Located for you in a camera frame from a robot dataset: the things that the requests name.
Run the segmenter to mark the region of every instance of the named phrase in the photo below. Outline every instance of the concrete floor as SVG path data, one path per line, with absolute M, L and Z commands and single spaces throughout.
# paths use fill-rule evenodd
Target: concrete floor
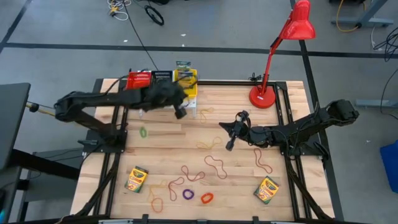
M 25 0 L 0 0 L 0 40 L 24 4 Z M 147 46 L 268 49 L 286 20 L 290 3 L 288 0 L 172 0 L 156 8 L 165 18 L 163 27 L 154 24 L 135 4 L 128 6 Z M 327 0 L 312 1 L 310 18 L 317 38 L 306 41 L 307 49 L 378 53 L 371 49 L 371 29 L 341 33 L 330 24 L 336 8 Z M 128 21 L 107 16 L 107 10 L 105 1 L 33 0 L 7 42 L 138 46 Z M 341 15 L 359 15 L 361 11 L 362 6 L 345 6 Z M 375 30 L 374 39 L 380 42 L 398 24 L 398 2 L 388 1 L 377 16 L 396 21 L 394 26 Z M 300 46 L 297 41 L 285 41 L 280 49 L 300 50 Z M 29 100 L 45 105 L 54 104 L 72 90 L 91 91 L 95 78 L 120 77 L 129 68 L 154 68 L 145 52 L 135 50 L 5 47 L 0 52 L 0 83 L 29 82 L 32 84 Z M 189 60 L 202 79 L 247 79 L 252 72 L 263 72 L 267 58 L 265 54 L 245 53 L 152 51 L 150 54 L 160 69 L 174 68 L 176 60 Z M 310 57 L 310 61 L 322 106 L 340 98 L 380 99 L 385 82 L 396 69 L 396 59 L 385 63 L 380 58 Z M 271 80 L 303 80 L 310 99 L 301 56 L 276 55 Z M 386 98 L 396 97 L 397 87 L 396 78 L 392 79 Z M 397 139 L 397 121 L 375 109 L 357 109 L 361 114 L 357 122 L 327 130 L 344 217 L 353 222 L 395 223 L 398 195 L 388 186 L 379 148 Z M 76 141 L 84 138 L 85 133 L 84 128 L 26 112 L 16 148 L 34 152 L 79 147 Z M 71 198 L 32 203 L 27 220 L 61 217 L 68 214 L 71 203 Z

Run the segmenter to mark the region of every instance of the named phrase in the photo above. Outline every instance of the yellow box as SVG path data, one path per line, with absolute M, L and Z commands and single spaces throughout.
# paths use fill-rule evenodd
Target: yellow box
M 276 194 L 278 189 L 279 185 L 269 176 L 266 176 L 266 178 L 262 180 L 260 186 L 254 192 L 254 195 L 267 205 L 271 201 L 272 197 Z
M 183 78 L 178 81 L 182 87 L 191 86 L 198 80 L 198 71 L 196 69 L 186 69 L 184 71 L 176 69 L 174 70 L 174 80 L 181 78 L 182 73 L 192 73 L 192 77 Z M 184 89 L 184 92 L 189 98 L 195 98 L 198 94 L 198 84 L 196 83 L 191 88 Z
M 148 170 L 136 166 L 131 171 L 129 179 L 126 181 L 126 184 L 124 184 L 124 187 L 135 193 L 139 193 L 148 173 Z

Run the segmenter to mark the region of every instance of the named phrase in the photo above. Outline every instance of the yellow crayon box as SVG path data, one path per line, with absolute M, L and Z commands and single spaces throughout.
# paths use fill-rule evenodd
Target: yellow crayon box
M 254 195 L 267 205 L 271 201 L 272 197 L 276 194 L 278 189 L 279 185 L 269 176 L 266 176 L 266 178 L 262 180 L 260 186 L 254 192 Z
M 136 166 L 131 171 L 129 179 L 126 181 L 124 187 L 135 193 L 139 193 L 142 185 L 144 184 L 145 179 L 147 178 L 147 175 L 148 175 L 148 170 Z

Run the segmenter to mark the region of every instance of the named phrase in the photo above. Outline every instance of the wooden tabletop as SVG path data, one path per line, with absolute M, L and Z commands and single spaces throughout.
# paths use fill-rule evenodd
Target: wooden tabletop
M 115 79 L 104 79 L 101 91 L 105 91 L 113 81 Z M 303 82 L 289 81 L 287 86 L 294 120 L 308 115 L 310 110 Z M 249 112 L 252 126 L 278 125 L 275 105 L 266 110 L 255 108 L 248 99 L 250 89 L 250 86 L 200 85 L 196 118 L 193 118 L 192 112 L 188 110 L 186 117 L 177 120 L 173 109 L 161 109 L 150 111 L 139 119 L 138 111 L 131 110 L 128 116 L 126 150 L 121 156 L 111 217 L 141 218 L 142 214 L 146 213 L 149 214 L 149 218 L 159 219 L 252 220 L 253 216 L 258 216 L 260 220 L 293 220 L 285 162 L 278 147 L 261 150 L 261 162 L 273 168 L 271 174 L 256 166 L 255 147 L 248 146 L 246 142 L 237 140 L 231 152 L 225 149 L 229 137 L 218 123 L 233 122 L 237 112 Z M 209 108 L 212 108 L 213 112 L 205 111 Z M 95 117 L 108 123 L 111 121 L 112 113 L 112 107 L 101 107 L 96 109 Z M 146 138 L 139 134 L 141 127 L 147 130 Z M 211 149 L 197 147 L 199 142 L 212 145 L 216 137 L 222 140 L 221 144 L 215 144 Z M 215 168 L 206 165 L 204 158 L 208 155 L 223 160 L 227 178 L 220 179 Z M 96 190 L 103 157 L 102 153 L 92 153 L 83 164 L 71 214 L 79 211 Z M 217 166 L 223 178 L 220 163 L 212 162 L 211 159 L 207 161 Z M 315 156 L 302 156 L 302 164 L 308 191 L 319 206 L 329 216 L 334 217 L 322 161 Z M 189 168 L 190 179 L 200 171 L 205 173 L 205 178 L 190 182 L 181 171 L 184 165 Z M 124 188 L 129 173 L 135 166 L 149 171 L 139 194 Z M 253 192 L 267 175 L 274 179 L 280 188 L 271 202 L 264 205 Z M 179 177 L 183 177 L 185 182 L 182 185 L 171 186 L 177 193 L 176 201 L 171 201 L 166 183 Z M 153 211 L 150 189 L 155 197 L 163 200 L 162 212 Z M 182 197 L 184 189 L 193 190 L 194 198 L 185 200 Z M 296 191 L 300 214 L 304 217 L 302 198 L 299 191 Z M 213 193 L 214 199 L 205 205 L 200 197 L 207 192 Z M 159 211 L 160 200 L 156 200 L 153 206 Z M 103 200 L 100 213 L 104 213 L 104 208 Z

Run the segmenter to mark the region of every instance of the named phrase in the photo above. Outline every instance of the red box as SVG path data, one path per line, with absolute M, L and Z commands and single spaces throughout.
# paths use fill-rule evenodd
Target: red box
M 150 72 L 129 72 L 126 89 L 144 88 L 150 85 Z

